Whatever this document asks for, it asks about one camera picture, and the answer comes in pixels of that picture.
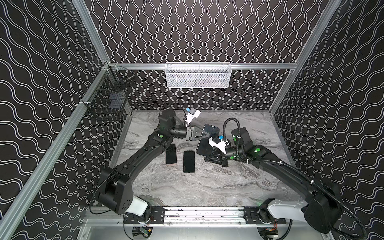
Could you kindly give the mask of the black phone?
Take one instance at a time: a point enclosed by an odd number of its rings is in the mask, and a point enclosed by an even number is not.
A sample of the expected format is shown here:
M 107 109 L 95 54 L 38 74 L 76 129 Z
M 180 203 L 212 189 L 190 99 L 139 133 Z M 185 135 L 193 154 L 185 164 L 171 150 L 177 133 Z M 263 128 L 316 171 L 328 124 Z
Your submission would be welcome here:
M 208 157 L 212 154 L 214 149 L 214 147 L 209 144 L 209 138 L 217 136 L 220 133 L 220 128 L 212 125 L 204 125 L 203 130 L 208 132 L 210 136 L 207 139 L 201 139 L 199 141 L 196 153 Z

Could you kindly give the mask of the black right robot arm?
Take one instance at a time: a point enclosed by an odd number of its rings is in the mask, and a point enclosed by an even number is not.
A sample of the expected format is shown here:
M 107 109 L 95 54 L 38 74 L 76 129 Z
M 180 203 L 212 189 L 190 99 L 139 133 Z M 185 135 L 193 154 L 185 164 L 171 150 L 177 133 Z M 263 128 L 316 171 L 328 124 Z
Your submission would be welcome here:
M 205 158 L 207 162 L 227 167 L 228 161 L 234 160 L 271 174 L 298 193 L 305 202 L 291 217 L 292 220 L 304 221 L 323 234 L 333 230 L 344 212 L 337 185 L 311 179 L 268 148 L 254 145 L 245 127 L 232 130 L 233 143 L 216 130 L 210 130 L 209 134 L 206 140 L 212 151 Z

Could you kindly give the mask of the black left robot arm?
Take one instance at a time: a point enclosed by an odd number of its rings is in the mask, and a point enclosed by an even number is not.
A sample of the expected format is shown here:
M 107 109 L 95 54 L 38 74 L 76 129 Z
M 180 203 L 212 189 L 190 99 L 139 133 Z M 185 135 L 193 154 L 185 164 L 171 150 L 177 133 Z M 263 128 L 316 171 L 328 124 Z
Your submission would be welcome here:
M 127 212 L 134 203 L 133 181 L 152 160 L 170 147 L 174 138 L 199 141 L 210 137 L 202 127 L 192 124 L 200 114 L 201 111 L 194 108 L 187 109 L 185 120 L 181 121 L 174 110 L 162 111 L 157 128 L 135 154 L 114 168 L 102 170 L 95 200 L 118 215 Z

